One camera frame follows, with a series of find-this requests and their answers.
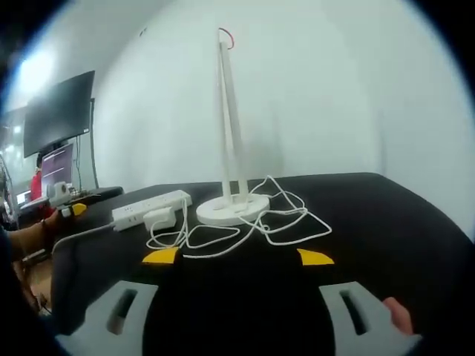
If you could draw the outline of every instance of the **power strip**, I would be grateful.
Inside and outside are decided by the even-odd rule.
[[[159,195],[150,199],[135,202],[112,211],[112,220],[114,221],[114,230],[122,231],[132,226],[143,223],[143,216],[149,211],[170,207],[173,211],[180,210],[183,207],[183,200],[186,206],[192,204],[191,196],[184,191],[172,191],[167,194]]]

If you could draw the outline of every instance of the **computer monitor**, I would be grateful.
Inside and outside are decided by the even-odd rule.
[[[24,157],[89,132],[94,73],[83,73],[54,85],[28,102]]]
[[[50,152],[42,160],[42,196],[46,197],[48,185],[73,182],[73,144]]]

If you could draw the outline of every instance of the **black table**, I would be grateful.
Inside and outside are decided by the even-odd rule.
[[[335,261],[333,266],[314,268],[321,283],[356,280],[380,299],[393,296],[411,311],[416,331],[424,332],[471,258],[473,244],[464,233],[429,202],[378,174],[328,174],[278,181],[333,228],[332,234],[299,245]],[[220,183],[156,185],[99,202],[78,219],[71,233],[109,223],[114,208],[177,189],[191,194],[189,221],[193,226],[197,223],[195,208],[216,197]],[[287,236],[276,239],[294,240],[318,228],[312,220],[303,220]],[[82,322],[87,306],[140,264],[150,253],[147,239],[148,233],[140,225],[120,233],[107,231],[72,240],[54,254],[52,300],[60,332],[72,332]],[[255,233],[219,259],[245,260],[256,249],[265,248],[275,247]],[[193,260],[188,266],[206,263],[213,262]]]

